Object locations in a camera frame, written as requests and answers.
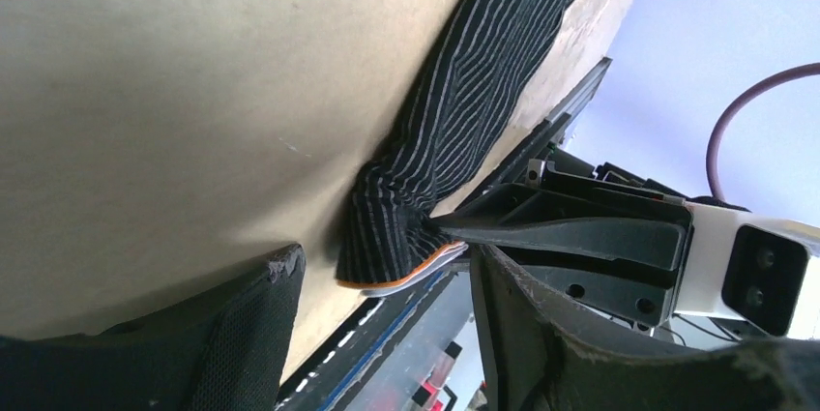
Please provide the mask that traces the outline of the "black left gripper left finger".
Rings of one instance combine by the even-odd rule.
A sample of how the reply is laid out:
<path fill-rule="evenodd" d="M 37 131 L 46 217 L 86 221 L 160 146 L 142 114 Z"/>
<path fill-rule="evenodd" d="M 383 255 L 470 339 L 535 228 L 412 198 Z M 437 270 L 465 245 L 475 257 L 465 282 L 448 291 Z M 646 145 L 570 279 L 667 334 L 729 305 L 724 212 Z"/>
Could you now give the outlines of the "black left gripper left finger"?
<path fill-rule="evenodd" d="M 83 334 L 1 340 L 5 410 L 272 410 L 306 271 L 304 250 L 176 305 Z"/>

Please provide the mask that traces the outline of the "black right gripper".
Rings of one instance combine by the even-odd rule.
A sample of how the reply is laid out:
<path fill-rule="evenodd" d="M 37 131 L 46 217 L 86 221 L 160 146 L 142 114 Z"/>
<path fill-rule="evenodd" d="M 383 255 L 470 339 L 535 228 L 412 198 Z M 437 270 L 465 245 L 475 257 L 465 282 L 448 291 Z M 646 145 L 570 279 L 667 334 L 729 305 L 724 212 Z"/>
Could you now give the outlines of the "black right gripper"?
<path fill-rule="evenodd" d="M 672 270 L 694 216 L 658 191 L 596 180 L 544 165 L 535 179 L 493 188 L 434 223 L 457 240 L 522 250 L 630 261 Z M 673 290 L 615 276 L 524 265 L 536 279 L 578 303 L 649 327 L 671 314 Z"/>

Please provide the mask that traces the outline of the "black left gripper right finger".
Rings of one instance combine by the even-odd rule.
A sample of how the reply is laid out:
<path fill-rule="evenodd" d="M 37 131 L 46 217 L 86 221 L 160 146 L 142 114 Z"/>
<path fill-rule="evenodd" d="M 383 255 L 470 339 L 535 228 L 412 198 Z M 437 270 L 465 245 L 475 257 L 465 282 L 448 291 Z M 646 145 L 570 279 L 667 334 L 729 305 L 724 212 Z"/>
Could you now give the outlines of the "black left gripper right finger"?
<path fill-rule="evenodd" d="M 493 246 L 470 251 L 492 410 L 815 410 L 819 345 L 698 350 L 638 334 L 543 284 Z"/>

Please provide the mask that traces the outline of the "black striped underwear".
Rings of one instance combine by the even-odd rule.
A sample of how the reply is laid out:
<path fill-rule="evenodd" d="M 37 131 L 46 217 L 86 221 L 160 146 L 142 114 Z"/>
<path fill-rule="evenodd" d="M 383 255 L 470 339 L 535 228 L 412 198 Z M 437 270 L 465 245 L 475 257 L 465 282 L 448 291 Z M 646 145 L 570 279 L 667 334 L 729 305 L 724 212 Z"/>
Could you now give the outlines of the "black striped underwear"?
<path fill-rule="evenodd" d="M 479 172 L 573 1 L 458 1 L 386 145 L 354 182 L 340 286 L 400 289 L 465 251 L 432 212 Z"/>

